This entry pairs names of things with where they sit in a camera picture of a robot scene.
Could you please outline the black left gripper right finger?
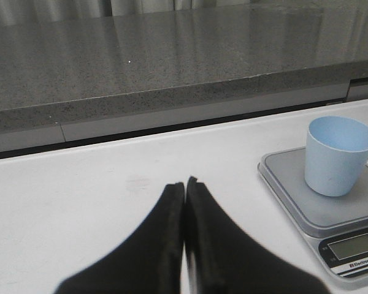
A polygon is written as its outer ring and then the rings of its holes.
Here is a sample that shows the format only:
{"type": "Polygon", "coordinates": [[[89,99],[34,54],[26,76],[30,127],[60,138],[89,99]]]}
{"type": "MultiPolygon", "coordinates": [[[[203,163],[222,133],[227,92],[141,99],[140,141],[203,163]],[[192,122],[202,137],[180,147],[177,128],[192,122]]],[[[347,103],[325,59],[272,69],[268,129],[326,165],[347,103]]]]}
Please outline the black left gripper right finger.
{"type": "Polygon", "coordinates": [[[328,293],[315,276],[248,236],[204,183],[190,177],[185,250],[192,293],[328,293]]]}

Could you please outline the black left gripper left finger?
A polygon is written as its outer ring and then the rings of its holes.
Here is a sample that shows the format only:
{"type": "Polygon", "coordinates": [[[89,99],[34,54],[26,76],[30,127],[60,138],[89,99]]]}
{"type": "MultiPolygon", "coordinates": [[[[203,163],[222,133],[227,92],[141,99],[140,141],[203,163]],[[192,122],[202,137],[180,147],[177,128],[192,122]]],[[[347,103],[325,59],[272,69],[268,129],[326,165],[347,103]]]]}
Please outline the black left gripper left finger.
{"type": "Polygon", "coordinates": [[[148,216],[111,253],[67,278],[57,293],[180,293],[183,183],[165,186],[148,216]]]}

